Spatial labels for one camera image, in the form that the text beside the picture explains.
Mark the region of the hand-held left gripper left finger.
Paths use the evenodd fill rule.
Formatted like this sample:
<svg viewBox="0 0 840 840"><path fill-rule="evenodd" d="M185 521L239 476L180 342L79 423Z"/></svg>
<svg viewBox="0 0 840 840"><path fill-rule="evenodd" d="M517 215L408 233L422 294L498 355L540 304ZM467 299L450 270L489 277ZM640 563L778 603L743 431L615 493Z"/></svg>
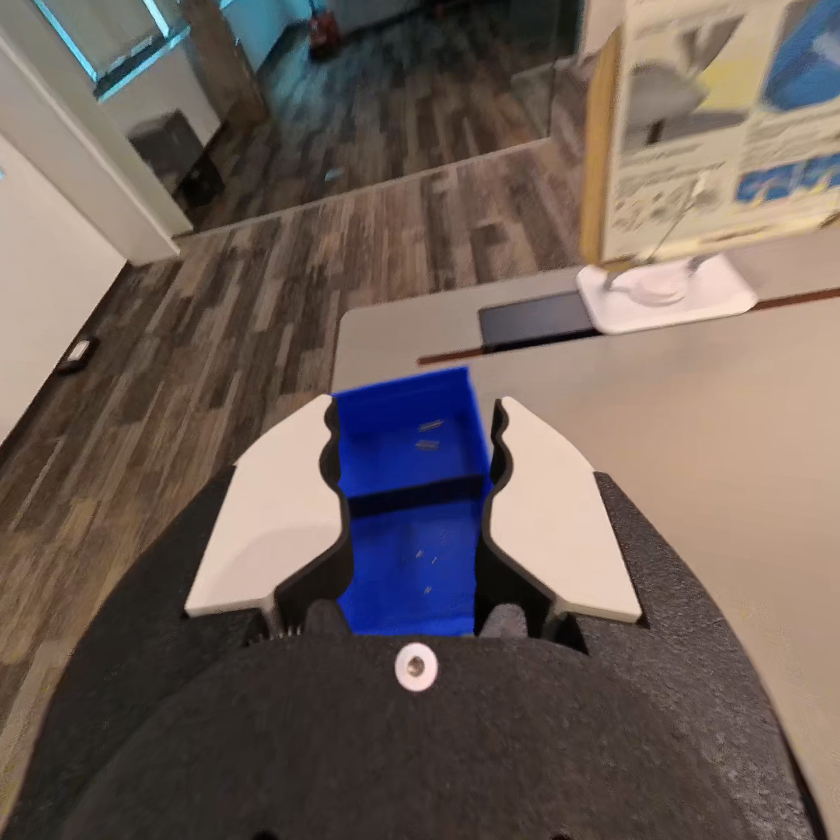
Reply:
<svg viewBox="0 0 840 840"><path fill-rule="evenodd" d="M189 617L250 609L268 616L277 587L339 540L337 480L321 468L334 407L331 395L314 397L236 460L186 597Z"/></svg>

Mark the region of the small floor device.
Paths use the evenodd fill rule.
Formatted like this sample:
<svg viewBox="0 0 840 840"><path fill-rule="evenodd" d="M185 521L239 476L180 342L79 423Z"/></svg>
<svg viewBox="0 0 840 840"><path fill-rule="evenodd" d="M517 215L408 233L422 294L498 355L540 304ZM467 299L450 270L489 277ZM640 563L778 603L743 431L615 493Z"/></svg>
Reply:
<svg viewBox="0 0 840 840"><path fill-rule="evenodd" d="M94 335L81 335L69 347L54 369L55 376L73 375L84 370L100 344Z"/></svg>

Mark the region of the instruction sign on white stand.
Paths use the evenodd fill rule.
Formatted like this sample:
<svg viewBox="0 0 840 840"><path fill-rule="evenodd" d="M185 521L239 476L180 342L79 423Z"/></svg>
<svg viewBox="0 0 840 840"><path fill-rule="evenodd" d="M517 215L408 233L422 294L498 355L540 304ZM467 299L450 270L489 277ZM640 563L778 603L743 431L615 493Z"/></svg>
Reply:
<svg viewBox="0 0 840 840"><path fill-rule="evenodd" d="M624 2L587 99L595 331L738 316L726 250L838 225L839 2Z"/></svg>

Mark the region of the black rectangular plate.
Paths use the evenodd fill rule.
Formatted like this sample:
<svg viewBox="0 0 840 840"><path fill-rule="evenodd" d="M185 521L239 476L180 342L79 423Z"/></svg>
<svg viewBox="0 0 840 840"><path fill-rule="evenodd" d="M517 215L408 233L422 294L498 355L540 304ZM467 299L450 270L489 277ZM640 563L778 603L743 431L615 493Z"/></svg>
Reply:
<svg viewBox="0 0 840 840"><path fill-rule="evenodd" d="M478 311L481 349L486 354L600 335L578 291L519 300Z"/></svg>

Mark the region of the black trash bin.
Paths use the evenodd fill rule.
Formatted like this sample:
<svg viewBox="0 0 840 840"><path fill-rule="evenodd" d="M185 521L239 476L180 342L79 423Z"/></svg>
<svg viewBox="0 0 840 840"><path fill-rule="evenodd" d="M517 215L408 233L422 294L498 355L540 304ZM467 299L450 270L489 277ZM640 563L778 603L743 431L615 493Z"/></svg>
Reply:
<svg viewBox="0 0 840 840"><path fill-rule="evenodd" d="M218 168L181 110L138 123L128 140L184 212L196 211L223 193Z"/></svg>

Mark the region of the red floor object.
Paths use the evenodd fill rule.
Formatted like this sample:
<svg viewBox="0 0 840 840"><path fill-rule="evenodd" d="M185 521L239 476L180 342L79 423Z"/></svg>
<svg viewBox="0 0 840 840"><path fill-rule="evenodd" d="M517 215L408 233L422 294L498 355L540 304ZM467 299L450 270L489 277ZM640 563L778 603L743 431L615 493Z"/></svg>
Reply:
<svg viewBox="0 0 840 840"><path fill-rule="evenodd" d="M333 12L313 14L308 22L308 52L311 60L332 57L341 46L341 36Z"/></svg>

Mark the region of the wooden pillar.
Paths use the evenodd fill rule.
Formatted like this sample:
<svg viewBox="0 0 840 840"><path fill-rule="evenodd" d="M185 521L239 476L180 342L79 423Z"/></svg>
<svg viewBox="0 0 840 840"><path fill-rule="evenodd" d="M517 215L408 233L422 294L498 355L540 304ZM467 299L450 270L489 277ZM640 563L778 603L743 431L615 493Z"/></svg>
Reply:
<svg viewBox="0 0 840 840"><path fill-rule="evenodd" d="M207 95L234 129L247 131L269 118L256 75L216 1L181 1Z"/></svg>

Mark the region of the black bin divider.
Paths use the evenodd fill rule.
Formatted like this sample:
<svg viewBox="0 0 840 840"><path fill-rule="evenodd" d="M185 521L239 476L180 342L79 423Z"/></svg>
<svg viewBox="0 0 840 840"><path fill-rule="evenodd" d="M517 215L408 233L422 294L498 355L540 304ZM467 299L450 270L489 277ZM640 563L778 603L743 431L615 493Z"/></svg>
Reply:
<svg viewBox="0 0 840 840"><path fill-rule="evenodd" d="M489 476L467 474L422 485L367 492L349 498L350 516L365 518L393 511L483 500L489 486Z"/></svg>

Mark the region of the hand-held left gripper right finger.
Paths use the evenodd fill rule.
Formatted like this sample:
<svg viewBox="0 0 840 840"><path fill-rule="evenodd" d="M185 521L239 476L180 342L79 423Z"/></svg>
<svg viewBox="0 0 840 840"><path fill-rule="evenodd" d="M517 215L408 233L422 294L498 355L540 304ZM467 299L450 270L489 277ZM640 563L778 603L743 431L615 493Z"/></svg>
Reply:
<svg viewBox="0 0 840 840"><path fill-rule="evenodd" d="M542 602L539 624L548 613L638 623L643 607L590 462L511 396L496 400L490 437L480 595Z"/></svg>

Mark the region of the blue plastic bin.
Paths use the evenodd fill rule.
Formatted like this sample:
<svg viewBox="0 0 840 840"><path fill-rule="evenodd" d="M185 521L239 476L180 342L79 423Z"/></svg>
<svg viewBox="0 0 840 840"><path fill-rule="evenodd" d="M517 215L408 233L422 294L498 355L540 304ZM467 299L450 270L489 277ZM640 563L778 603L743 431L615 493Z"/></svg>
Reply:
<svg viewBox="0 0 840 840"><path fill-rule="evenodd" d="M363 385L332 397L340 426L339 486L348 501L467 474L490 476L467 367ZM441 418L440 428L418 432L420 424ZM350 517L353 580L339 603L355 633L474 633L475 557L485 498ZM421 560L415 559L418 550L425 551ZM427 585L433 590L424 595Z"/></svg>

